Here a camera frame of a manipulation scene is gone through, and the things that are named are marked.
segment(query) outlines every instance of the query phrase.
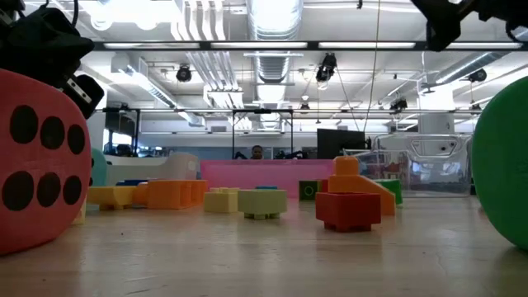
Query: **giant lego brick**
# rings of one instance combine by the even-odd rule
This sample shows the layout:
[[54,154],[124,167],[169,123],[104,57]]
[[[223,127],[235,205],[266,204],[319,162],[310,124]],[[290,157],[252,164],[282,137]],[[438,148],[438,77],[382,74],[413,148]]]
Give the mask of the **giant lego brick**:
[[216,192],[205,193],[204,210],[217,213],[237,212],[238,188],[222,188]]
[[374,180],[374,182],[379,183],[381,186],[384,186],[387,190],[391,191],[394,194],[396,205],[403,204],[402,196],[402,183],[398,179],[393,180]]
[[147,207],[152,210],[182,210],[203,202],[206,181],[149,181]]
[[278,218],[287,211],[286,191],[243,190],[238,191],[238,211],[246,218]]
[[330,193],[371,193],[381,196],[381,214],[395,215],[394,194],[367,177],[359,175],[359,162],[354,157],[334,159],[334,175],[328,178]]
[[381,223],[380,194],[318,193],[315,217],[326,229],[370,231],[372,224]]
[[315,200],[318,188],[318,181],[299,181],[299,200]]
[[149,184],[147,182],[141,182],[135,187],[133,202],[135,205],[147,205],[149,199]]
[[123,210],[132,205],[135,186],[91,186],[88,204],[99,205],[100,210]]

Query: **teal object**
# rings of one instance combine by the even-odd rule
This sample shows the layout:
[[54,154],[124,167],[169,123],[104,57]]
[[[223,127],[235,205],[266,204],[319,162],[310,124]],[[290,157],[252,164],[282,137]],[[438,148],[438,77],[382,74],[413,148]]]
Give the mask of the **teal object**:
[[90,186],[106,186],[106,158],[101,150],[92,148],[92,175]]

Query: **light fixture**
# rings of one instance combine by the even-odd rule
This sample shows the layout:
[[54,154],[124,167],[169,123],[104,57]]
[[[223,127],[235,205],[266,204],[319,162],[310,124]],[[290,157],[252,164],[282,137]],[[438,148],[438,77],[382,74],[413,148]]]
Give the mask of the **light fixture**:
[[261,53],[261,52],[256,52],[256,53],[244,53],[244,57],[246,58],[261,58],[261,57],[264,57],[264,58],[298,58],[298,57],[304,57],[304,54],[302,53]]
[[463,50],[463,49],[491,49],[491,50],[511,50],[522,47],[521,43],[516,42],[453,42],[447,49],[449,50]]
[[414,42],[319,42],[320,49],[412,49]]
[[195,50],[200,48],[196,42],[105,42],[108,50]]
[[228,49],[304,49],[308,46],[306,42],[297,41],[258,41],[258,42],[212,42],[211,48],[217,50],[228,50]]

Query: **yellow toy block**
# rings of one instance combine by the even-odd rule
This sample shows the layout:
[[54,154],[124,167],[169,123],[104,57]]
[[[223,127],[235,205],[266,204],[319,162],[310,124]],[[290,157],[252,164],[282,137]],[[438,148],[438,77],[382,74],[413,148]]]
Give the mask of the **yellow toy block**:
[[123,210],[134,203],[136,186],[91,186],[88,204],[99,205],[99,210]]
[[72,224],[84,224],[86,220],[86,198],[84,199],[84,202],[82,203],[81,209],[79,210],[79,213],[73,220]]
[[205,193],[204,211],[232,213],[238,211],[238,188],[222,188],[217,192]]

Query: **pink wall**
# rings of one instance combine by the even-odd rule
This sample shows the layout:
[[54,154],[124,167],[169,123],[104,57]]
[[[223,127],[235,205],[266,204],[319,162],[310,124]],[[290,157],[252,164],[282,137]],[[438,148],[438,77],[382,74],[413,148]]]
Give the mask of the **pink wall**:
[[278,186],[298,198],[299,181],[326,179],[333,160],[228,160],[201,161],[201,176],[211,187]]

